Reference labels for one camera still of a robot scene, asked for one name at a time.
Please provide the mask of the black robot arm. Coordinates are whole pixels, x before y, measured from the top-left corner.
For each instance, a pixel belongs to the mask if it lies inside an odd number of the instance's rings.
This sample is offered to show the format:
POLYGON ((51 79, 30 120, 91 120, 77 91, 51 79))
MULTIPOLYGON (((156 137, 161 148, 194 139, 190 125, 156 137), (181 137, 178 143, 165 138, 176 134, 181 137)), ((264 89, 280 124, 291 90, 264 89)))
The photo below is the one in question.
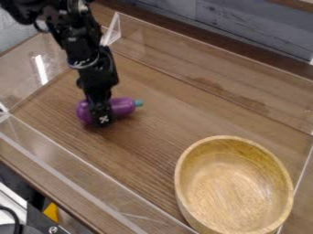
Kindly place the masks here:
POLYGON ((53 35, 70 68, 79 74, 91 124, 103 127, 114 121, 110 100, 120 75, 110 47, 101 43, 103 31, 90 8, 93 1, 0 0, 0 7, 19 24, 53 35))

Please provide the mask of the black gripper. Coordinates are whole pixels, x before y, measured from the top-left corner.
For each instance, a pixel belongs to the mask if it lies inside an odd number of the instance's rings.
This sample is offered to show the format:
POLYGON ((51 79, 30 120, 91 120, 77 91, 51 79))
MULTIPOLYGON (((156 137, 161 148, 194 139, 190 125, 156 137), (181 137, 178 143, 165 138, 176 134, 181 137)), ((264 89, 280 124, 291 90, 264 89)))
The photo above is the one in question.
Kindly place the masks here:
POLYGON ((93 125, 113 124, 113 109, 109 104, 111 90, 120 84, 120 73, 109 46, 73 47, 67 51, 67 63, 78 71, 78 86, 91 104, 93 125))

